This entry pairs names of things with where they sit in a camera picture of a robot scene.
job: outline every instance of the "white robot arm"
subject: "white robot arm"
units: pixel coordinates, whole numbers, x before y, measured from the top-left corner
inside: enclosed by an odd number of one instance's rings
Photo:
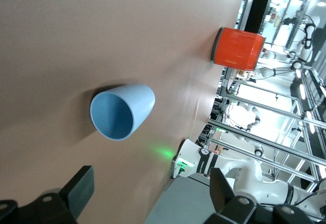
[[[296,205],[310,216],[324,218],[320,209],[325,206],[323,193],[326,192],[326,183],[321,184],[319,191],[308,198],[311,193],[284,181],[263,181],[261,166],[252,158],[226,158],[203,149],[188,139],[183,142],[172,162],[171,178],[188,177],[195,173],[209,176],[212,167],[220,168],[226,178],[234,179],[233,190],[236,195],[250,198],[260,204]]]

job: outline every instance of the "cup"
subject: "cup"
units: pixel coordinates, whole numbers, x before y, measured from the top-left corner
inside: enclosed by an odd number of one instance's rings
[[[122,141],[143,123],[155,104],[147,85],[125,85],[98,93],[91,102],[95,128],[105,137]]]

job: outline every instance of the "brown table surface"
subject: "brown table surface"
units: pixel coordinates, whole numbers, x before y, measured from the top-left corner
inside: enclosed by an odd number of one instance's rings
[[[184,138],[196,140],[222,68],[217,31],[241,0],[0,0],[0,199],[20,205],[83,165],[95,192],[79,223],[143,223]],[[93,127],[92,96],[144,83],[156,95],[127,140]]]

